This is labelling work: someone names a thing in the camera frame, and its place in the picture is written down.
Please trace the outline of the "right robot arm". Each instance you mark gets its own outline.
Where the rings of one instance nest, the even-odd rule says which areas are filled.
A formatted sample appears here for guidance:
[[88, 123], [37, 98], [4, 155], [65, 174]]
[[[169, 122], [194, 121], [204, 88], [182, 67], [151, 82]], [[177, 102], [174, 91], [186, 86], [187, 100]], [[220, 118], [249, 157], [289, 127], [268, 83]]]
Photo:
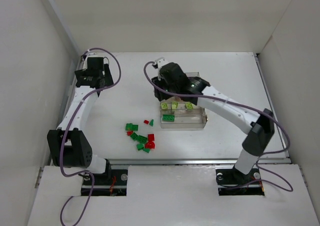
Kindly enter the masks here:
[[150, 82], [159, 101], [179, 97], [184, 102], [214, 112], [246, 135], [233, 169], [238, 174], [248, 175], [274, 135], [272, 111], [264, 109], [256, 112], [233, 101], [208, 81], [187, 76], [177, 63], [168, 62], [164, 58], [151, 65], [157, 70], [157, 76], [150, 79]]

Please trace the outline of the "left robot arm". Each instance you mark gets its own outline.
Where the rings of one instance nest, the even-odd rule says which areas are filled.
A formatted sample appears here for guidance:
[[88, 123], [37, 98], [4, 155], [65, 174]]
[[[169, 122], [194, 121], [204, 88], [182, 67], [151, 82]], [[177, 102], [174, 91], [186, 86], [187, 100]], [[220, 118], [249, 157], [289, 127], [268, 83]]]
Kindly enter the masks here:
[[52, 162], [55, 166], [60, 166], [63, 145], [64, 167], [78, 167], [93, 174], [107, 174], [110, 163], [93, 153], [83, 130], [100, 95], [96, 90], [114, 83], [109, 64], [106, 57], [87, 57], [83, 68], [74, 73], [76, 84], [69, 109], [57, 129], [50, 130], [47, 134]]

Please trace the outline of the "red lego small brick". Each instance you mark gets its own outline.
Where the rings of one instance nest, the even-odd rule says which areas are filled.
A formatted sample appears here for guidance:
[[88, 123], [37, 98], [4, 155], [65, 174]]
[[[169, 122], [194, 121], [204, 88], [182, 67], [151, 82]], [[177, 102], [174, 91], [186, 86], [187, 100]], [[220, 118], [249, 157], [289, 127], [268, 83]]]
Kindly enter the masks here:
[[155, 140], [155, 135], [154, 134], [149, 134], [147, 137], [148, 137], [148, 141], [154, 141]]

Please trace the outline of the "lime lego slope brick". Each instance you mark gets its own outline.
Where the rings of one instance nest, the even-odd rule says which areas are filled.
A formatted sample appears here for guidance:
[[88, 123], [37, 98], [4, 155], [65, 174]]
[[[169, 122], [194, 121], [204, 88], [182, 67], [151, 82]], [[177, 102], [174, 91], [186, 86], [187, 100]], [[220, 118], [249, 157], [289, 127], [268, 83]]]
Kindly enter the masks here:
[[187, 110], [193, 110], [193, 109], [194, 109], [194, 106], [193, 106], [193, 104], [192, 104], [191, 102], [186, 102], [186, 103], [185, 103], [185, 108], [186, 108]]
[[177, 101], [172, 101], [171, 103], [171, 109], [177, 110], [179, 108], [179, 103]]

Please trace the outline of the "green lego small left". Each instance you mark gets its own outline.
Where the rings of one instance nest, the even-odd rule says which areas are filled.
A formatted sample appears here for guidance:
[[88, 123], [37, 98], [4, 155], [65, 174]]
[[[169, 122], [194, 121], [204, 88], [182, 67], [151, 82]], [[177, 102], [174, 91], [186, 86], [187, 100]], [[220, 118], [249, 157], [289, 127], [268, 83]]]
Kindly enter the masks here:
[[140, 150], [143, 150], [145, 148], [145, 145], [142, 144], [142, 143], [139, 143], [139, 144], [136, 145], [136, 148], [137, 148], [138, 151], [140, 151]]

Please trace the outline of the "red lego arch piece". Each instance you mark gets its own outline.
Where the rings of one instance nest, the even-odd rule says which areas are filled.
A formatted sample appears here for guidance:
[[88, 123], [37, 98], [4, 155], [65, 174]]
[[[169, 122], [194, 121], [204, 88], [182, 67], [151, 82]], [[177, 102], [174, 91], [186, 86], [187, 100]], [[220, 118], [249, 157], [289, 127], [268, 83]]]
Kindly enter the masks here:
[[144, 147], [147, 148], [147, 149], [155, 149], [156, 144], [155, 144], [154, 141], [149, 141], [144, 145]]

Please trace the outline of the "clear compartment organizer tray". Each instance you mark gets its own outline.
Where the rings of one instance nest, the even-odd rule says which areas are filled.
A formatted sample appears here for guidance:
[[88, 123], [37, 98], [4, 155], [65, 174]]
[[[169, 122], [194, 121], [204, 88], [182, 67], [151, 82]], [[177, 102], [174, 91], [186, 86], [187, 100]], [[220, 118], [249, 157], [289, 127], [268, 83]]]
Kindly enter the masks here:
[[[177, 110], [172, 110], [172, 101], [179, 103]], [[166, 102], [168, 104], [168, 110], [161, 109], [161, 103]], [[160, 127], [162, 129], [172, 130], [198, 130], [203, 129], [208, 121], [206, 111], [203, 107], [193, 104], [193, 110], [187, 110], [185, 108], [185, 101], [179, 97], [170, 97], [166, 100], [162, 100], [159, 104], [160, 109]], [[162, 120], [163, 115], [174, 115], [174, 122], [165, 122]]]

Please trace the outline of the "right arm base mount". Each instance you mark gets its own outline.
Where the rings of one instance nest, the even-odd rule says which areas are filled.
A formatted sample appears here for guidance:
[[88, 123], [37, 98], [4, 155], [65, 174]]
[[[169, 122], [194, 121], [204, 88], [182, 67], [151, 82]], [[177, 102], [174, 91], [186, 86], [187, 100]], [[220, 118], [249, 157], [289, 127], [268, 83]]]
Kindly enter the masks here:
[[234, 168], [218, 168], [215, 172], [219, 196], [265, 195], [257, 168], [251, 169], [247, 175]]

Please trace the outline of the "lime lego square brick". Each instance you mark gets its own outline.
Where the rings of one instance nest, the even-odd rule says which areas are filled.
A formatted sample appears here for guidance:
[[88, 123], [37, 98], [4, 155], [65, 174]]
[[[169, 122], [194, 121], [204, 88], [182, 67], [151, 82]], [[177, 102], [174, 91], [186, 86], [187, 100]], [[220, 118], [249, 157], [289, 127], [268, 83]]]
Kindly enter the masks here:
[[168, 104], [166, 102], [161, 103], [160, 107], [161, 107], [162, 110], [168, 110], [169, 109]]

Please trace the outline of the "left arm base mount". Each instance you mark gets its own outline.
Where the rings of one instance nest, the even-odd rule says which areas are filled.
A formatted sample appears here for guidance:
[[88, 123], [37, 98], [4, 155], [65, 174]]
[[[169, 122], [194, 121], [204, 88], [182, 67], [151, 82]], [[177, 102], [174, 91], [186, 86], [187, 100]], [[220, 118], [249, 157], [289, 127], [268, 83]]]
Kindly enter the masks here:
[[128, 170], [112, 169], [108, 174], [94, 174], [92, 196], [126, 196]]

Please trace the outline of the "green lego long brick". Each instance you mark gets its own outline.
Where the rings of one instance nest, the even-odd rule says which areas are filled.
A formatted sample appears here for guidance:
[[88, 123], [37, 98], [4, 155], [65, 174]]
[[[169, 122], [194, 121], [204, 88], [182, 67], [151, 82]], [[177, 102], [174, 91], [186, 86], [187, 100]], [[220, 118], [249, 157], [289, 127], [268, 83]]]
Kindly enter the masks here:
[[162, 116], [162, 120], [165, 122], [174, 122], [175, 121], [175, 116], [174, 115], [166, 115], [164, 114]]

